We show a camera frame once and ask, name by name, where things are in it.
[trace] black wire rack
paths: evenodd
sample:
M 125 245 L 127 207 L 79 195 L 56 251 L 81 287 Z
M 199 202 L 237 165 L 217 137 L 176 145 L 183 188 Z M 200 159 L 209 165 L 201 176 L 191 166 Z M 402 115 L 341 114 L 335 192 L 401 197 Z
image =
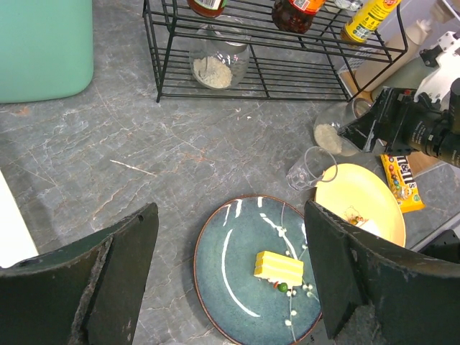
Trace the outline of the black wire rack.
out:
M 152 58 L 157 102 L 162 96 L 193 98 L 271 99 L 289 101 L 349 101 L 407 52 L 400 7 L 397 21 L 404 49 L 385 47 L 379 32 L 365 43 L 344 41 L 342 27 L 350 15 L 328 0 L 317 13 L 306 34 L 282 32 L 272 23 L 273 0 L 229 0 L 224 14 L 240 19 L 243 24 L 198 16 L 186 0 L 144 0 L 143 17 Z M 204 24 L 226 33 L 233 28 L 245 29 L 241 39 L 248 43 L 251 57 L 243 81 L 235 88 L 210 90 L 199 84 L 190 70 L 188 47 L 193 40 L 206 38 L 197 33 Z M 372 50 L 363 55 L 362 49 Z M 359 86 L 351 59 L 375 60 L 385 68 L 368 84 Z M 337 66 L 345 66 L 355 84 L 350 93 L 339 76 Z

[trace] tipped glass jar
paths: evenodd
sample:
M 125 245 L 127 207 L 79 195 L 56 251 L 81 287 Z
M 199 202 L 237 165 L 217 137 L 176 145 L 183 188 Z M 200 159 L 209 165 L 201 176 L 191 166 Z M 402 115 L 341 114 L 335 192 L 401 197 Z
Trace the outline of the tipped glass jar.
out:
M 333 155 L 349 157 L 358 149 L 337 134 L 340 127 L 363 116 L 371 107 L 364 98 L 354 98 L 351 102 L 338 102 L 320 114 L 313 126 L 313 135 L 318 146 Z

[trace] green container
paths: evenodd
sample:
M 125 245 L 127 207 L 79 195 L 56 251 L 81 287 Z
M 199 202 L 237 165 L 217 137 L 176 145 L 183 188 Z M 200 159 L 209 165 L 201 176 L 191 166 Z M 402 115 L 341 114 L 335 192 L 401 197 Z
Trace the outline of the green container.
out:
M 0 103 L 72 96 L 93 77 L 91 0 L 0 0 Z

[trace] clear plastic cup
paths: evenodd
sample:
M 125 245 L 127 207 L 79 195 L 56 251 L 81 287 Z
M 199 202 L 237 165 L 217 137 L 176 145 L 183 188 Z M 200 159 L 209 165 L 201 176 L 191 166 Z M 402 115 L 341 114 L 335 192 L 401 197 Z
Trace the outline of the clear plastic cup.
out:
M 324 172 L 330 167 L 335 167 L 336 172 L 330 180 L 323 180 Z M 315 188 L 321 182 L 331 182 L 339 171 L 337 161 L 327 150 L 319 146 L 312 146 L 289 169 L 286 175 L 289 186 L 299 192 Z

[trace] white robot part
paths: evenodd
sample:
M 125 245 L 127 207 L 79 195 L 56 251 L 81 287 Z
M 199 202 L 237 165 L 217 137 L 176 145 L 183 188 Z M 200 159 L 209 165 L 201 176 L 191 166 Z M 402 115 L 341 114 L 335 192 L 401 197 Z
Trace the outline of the white robot part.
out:
M 422 92 L 427 93 L 433 103 L 449 93 L 452 83 L 460 77 L 460 40 L 455 32 L 447 32 L 438 40 L 443 52 L 436 61 L 439 67 L 423 79 L 415 94 L 415 100 Z

